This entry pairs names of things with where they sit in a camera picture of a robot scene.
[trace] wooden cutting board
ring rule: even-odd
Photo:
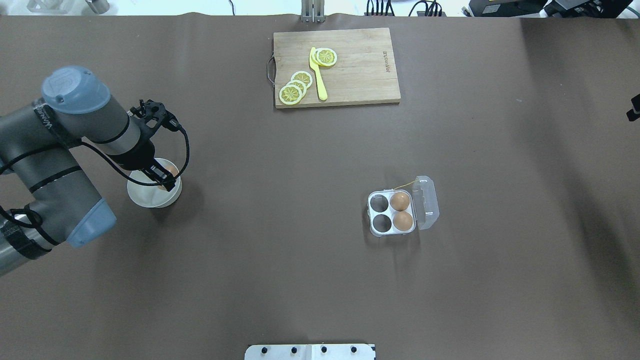
[[[320,67],[328,94],[326,101],[317,96],[316,75],[309,67],[311,47],[329,47],[338,54],[334,66]],[[278,109],[400,102],[389,28],[274,33],[273,56]],[[280,102],[280,89],[299,70],[309,72],[314,83],[298,104],[284,105]]]

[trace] black device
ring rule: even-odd
[[[550,17],[599,17],[615,19],[632,0],[553,0],[545,6]]]
[[[640,119],[640,94],[631,99],[631,105],[633,108],[627,111],[627,118],[629,121],[636,121]]]
[[[539,13],[547,0],[470,0],[475,17],[513,17]]]

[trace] black cable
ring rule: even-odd
[[[409,15],[407,16],[411,16],[411,14],[413,13],[413,9],[415,9],[416,6],[418,6],[418,4],[424,4],[424,13],[426,14],[427,11],[429,10],[429,4],[427,4],[427,2],[425,0],[420,0],[417,3],[413,4],[413,8],[411,8],[411,11],[409,12]]]
[[[176,178],[180,177],[182,175],[182,173],[184,173],[185,169],[187,169],[187,165],[189,165],[189,157],[190,157],[190,151],[189,151],[189,136],[187,135],[187,132],[184,130],[184,128],[182,126],[180,126],[179,131],[182,133],[182,135],[184,136],[184,144],[186,147],[186,155],[184,158],[184,165],[182,166],[182,169],[180,169],[180,171],[178,172],[178,174],[175,176]],[[125,174],[122,170],[120,170],[120,168],[118,167],[118,165],[115,165],[113,163],[113,161],[111,161],[111,159],[109,159],[105,154],[102,153],[102,151],[98,150],[98,148],[96,148],[95,146],[86,143],[86,142],[81,142],[81,145],[88,147],[89,149],[93,150],[96,154],[98,154],[104,161],[106,161],[109,166],[111,166],[113,168],[113,170],[116,170],[116,172],[118,174],[120,174],[122,177],[124,177],[126,180],[129,180],[130,182],[134,183],[134,184],[138,184],[138,185],[142,185],[142,186],[159,186],[159,185],[164,185],[164,184],[168,184],[170,182],[172,182],[173,180],[165,180],[165,181],[159,181],[157,183],[142,183],[141,181],[132,179],[131,177],[129,177],[127,174]]]
[[[51,144],[51,145],[47,145],[45,147],[41,147],[39,149],[35,149],[32,151],[28,151],[25,152],[24,154],[21,154],[20,156],[17,156],[15,159],[9,161],[8,163],[4,164],[3,166],[0,167],[0,174],[2,174],[6,169],[10,168],[13,166],[13,164],[17,163],[18,161],[31,156],[31,155],[35,155],[38,154],[40,152],[44,152],[44,151],[48,151],[48,150],[52,150],[55,149],[57,147],[60,147],[60,144]],[[37,229],[38,227],[40,227],[40,225],[42,225],[42,217],[40,216],[40,214],[38,214],[37,212],[31,210],[31,209],[9,209],[9,212],[11,213],[11,215],[9,213],[7,213],[4,208],[2,206],[0,206],[0,216],[2,216],[3,218],[5,218],[7,221],[18,225],[18,226],[22,226],[25,227],[27,229]],[[23,214],[26,215],[27,218],[29,219],[29,221],[31,222],[31,224],[28,224],[26,222],[22,222],[20,220],[16,220],[15,217],[13,217],[14,215],[19,215],[19,214]]]
[[[418,4],[424,4],[424,16],[430,16],[430,17],[442,16],[442,5],[438,3],[438,0],[418,1],[417,3],[413,4],[413,7],[411,8],[411,11],[409,11],[409,15],[407,16],[411,16],[411,14],[413,14],[413,10],[415,9],[416,6],[418,6]]]
[[[632,8],[631,6],[627,6],[627,10],[634,13],[638,17],[638,19],[640,19],[640,13],[636,9]]]
[[[389,16],[389,10],[391,10],[391,16],[396,16],[396,13],[394,13],[394,7],[391,5],[391,0],[387,0],[387,9],[385,10],[385,16]]]

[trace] blue joint cap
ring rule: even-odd
[[[107,105],[111,92],[89,69],[71,65],[55,70],[44,80],[42,97],[61,113],[86,114]]]
[[[80,220],[67,238],[73,247],[81,247],[109,231],[116,224],[116,216],[104,199],[100,199]]]

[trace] brown egg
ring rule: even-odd
[[[400,231],[407,231],[413,226],[413,218],[406,211],[400,211],[394,216],[394,226]]]
[[[409,207],[409,195],[404,192],[397,192],[391,196],[391,207],[398,210],[406,210]]]
[[[179,173],[178,168],[177,168],[177,167],[174,167],[174,166],[171,166],[171,165],[168,165],[168,166],[166,167],[166,169],[167,169],[167,170],[169,170],[169,172],[170,172],[173,176],[176,176],[176,175],[178,175],[178,173]],[[158,185],[158,186],[157,186],[157,188],[158,188],[158,189],[162,189],[162,190],[166,190],[162,185]]]

